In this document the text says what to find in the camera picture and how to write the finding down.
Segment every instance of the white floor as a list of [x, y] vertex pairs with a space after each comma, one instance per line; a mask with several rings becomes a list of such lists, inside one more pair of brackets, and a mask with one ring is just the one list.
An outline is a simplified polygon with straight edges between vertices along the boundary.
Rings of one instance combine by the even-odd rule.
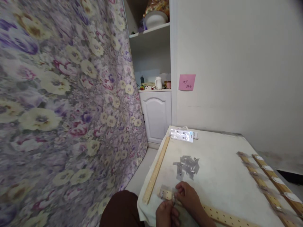
[[157, 152], [158, 150], [147, 148], [146, 155], [139, 165], [139, 168], [135, 172], [133, 178], [126, 186], [126, 190], [133, 192], [139, 196], [145, 177], [156, 157]]

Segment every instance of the brown pants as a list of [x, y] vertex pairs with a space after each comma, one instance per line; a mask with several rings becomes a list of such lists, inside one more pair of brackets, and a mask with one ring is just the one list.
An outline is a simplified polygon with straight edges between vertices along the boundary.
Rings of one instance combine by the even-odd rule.
[[137, 209], [138, 197], [129, 191], [120, 191], [108, 202], [100, 221], [100, 227], [144, 227]]

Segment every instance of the pink sticky note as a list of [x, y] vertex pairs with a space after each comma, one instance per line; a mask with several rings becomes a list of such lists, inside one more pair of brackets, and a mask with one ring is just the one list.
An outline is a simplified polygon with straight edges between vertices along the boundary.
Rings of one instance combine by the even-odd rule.
[[179, 79], [179, 90], [193, 90], [196, 74], [181, 74]]

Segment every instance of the wooden slat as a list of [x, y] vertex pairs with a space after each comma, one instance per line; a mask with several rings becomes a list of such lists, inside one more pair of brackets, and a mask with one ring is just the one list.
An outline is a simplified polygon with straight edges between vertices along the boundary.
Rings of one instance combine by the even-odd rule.
[[162, 150], [161, 150], [161, 153], [159, 155], [158, 161], [156, 163], [154, 171], [152, 172], [151, 178], [148, 182], [146, 191], [145, 191], [143, 199], [142, 199], [145, 204], [148, 204], [149, 199], [151, 198], [152, 190], [154, 189], [154, 186], [155, 186], [155, 183], [156, 183], [156, 180], [157, 180], [157, 177], [158, 177], [158, 173], [160, 171], [162, 161], [163, 161], [163, 158], [164, 158], [164, 155], [165, 155], [165, 152], [166, 152], [166, 148], [168, 146], [169, 139], [170, 139], [170, 137], [166, 137], [164, 145], [163, 145]]
[[[158, 192], [158, 196], [161, 198], [161, 192], [163, 191], [163, 198], [166, 200], [172, 200], [173, 194], [171, 191], [160, 189]], [[176, 201], [176, 204], [179, 206], [182, 206], [182, 204], [179, 201]], [[230, 227], [259, 227], [259, 225], [253, 224], [251, 222], [248, 222], [244, 219], [238, 218], [236, 216], [230, 215], [226, 212], [223, 212], [221, 210], [218, 210], [213, 207], [206, 206], [202, 204], [202, 207], [204, 208], [207, 215], [213, 219], [215, 222], [218, 222], [225, 226]]]
[[[244, 156], [240, 156], [240, 158], [242, 159], [243, 162], [245, 163], [249, 163], [249, 159], [247, 157], [244, 157]], [[247, 166], [247, 169], [250, 171], [250, 172], [257, 172], [255, 168], [251, 167], [251, 166]], [[257, 176], [253, 176], [252, 177], [254, 178], [254, 180], [256, 181], [256, 183], [258, 184], [258, 186], [263, 186], [263, 187], [267, 187], [266, 183], [260, 179], [259, 177]], [[282, 205], [280, 204], [279, 200], [272, 196], [272, 195], [268, 195], [268, 194], [264, 194], [264, 196], [266, 197], [266, 199], [268, 200], [268, 202], [270, 204], [274, 204], [275, 206], [277, 207], [281, 207], [282, 208]], [[280, 218], [280, 220], [282, 221], [282, 223], [284, 224], [284, 226], [286, 227], [295, 227], [296, 224], [291, 222], [290, 220], [286, 219], [285, 217], [282, 217], [282, 216], [279, 216], [278, 217]]]
[[[253, 159], [257, 162], [257, 164], [262, 167], [262, 166], [268, 166], [266, 164], [265, 161], [263, 160], [259, 160], [257, 159], [258, 155], [255, 155], [253, 154], [252, 157]], [[272, 179], [272, 177], [276, 177], [276, 178], [279, 178], [274, 171], [268, 171], [264, 168], [261, 168], [263, 170], [263, 172], [269, 177], [269, 179], [272, 181], [272, 183], [274, 184], [274, 186], [278, 189], [278, 191], [284, 195], [284, 192], [289, 192], [289, 193], [292, 193], [292, 191], [284, 184], [279, 184], [277, 183], [276, 181], [274, 181]], [[300, 203], [300, 202], [295, 202], [295, 201], [292, 201], [290, 200], [289, 198], [287, 198], [286, 196], [284, 197], [286, 199], [286, 201], [290, 204], [290, 206], [294, 209], [294, 211], [297, 213], [297, 215], [299, 217], [301, 217], [301, 219], [303, 220], [303, 204]]]

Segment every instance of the cabinet door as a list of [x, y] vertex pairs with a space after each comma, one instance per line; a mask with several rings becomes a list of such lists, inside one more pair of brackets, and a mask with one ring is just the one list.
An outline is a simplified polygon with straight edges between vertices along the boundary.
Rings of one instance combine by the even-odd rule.
[[171, 92], [140, 92], [148, 142], [162, 142], [171, 125]]

